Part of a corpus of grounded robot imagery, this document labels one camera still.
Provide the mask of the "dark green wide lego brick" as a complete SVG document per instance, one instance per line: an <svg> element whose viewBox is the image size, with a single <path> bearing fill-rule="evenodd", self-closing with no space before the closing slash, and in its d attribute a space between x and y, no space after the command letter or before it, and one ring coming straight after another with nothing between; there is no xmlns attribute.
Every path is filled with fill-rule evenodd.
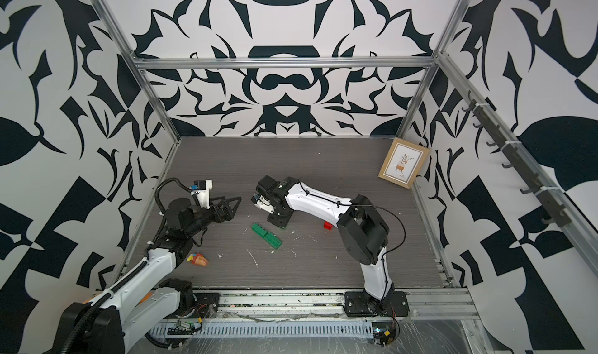
<svg viewBox="0 0 598 354"><path fill-rule="evenodd" d="M282 241L270 232L266 234L263 239L275 250L279 249L282 245Z"/></svg>

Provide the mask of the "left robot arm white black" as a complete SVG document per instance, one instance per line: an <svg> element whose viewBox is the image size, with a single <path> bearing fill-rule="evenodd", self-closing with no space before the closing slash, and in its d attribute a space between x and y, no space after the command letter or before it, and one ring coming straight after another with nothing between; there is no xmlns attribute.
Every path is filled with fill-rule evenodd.
<svg viewBox="0 0 598 354"><path fill-rule="evenodd" d="M190 310L192 284L168 275L187 260L195 235L232 220L240 203L240 197L217 197L203 208L196 198L179 198L160 206L162 221L142 260L99 295L62 313L51 352L127 353L163 318Z"/></svg>

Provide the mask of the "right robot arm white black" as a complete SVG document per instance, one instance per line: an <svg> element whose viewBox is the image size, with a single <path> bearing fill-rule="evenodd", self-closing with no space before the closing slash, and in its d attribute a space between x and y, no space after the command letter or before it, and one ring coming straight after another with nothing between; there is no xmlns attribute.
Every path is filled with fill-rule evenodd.
<svg viewBox="0 0 598 354"><path fill-rule="evenodd" d="M267 221L284 228L295 212L304 212L338 230L347 253L361 266L364 289L345 293L345 315L391 317L408 314L404 293L395 291L387 255L390 228L375 206L363 195L341 198L316 190L300 179L277 181L264 176L252 203L268 213Z"/></svg>

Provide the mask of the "dark green long lego brick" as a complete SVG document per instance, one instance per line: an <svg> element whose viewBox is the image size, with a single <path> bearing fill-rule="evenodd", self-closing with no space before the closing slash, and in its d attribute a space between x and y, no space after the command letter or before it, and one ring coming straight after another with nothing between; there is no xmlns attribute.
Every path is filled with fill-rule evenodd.
<svg viewBox="0 0 598 354"><path fill-rule="evenodd" d="M260 236L262 238L266 238L269 234L269 232L266 229L264 229L263 227L261 227L258 224L253 224L252 230L253 230L253 232L255 232L258 236Z"/></svg>

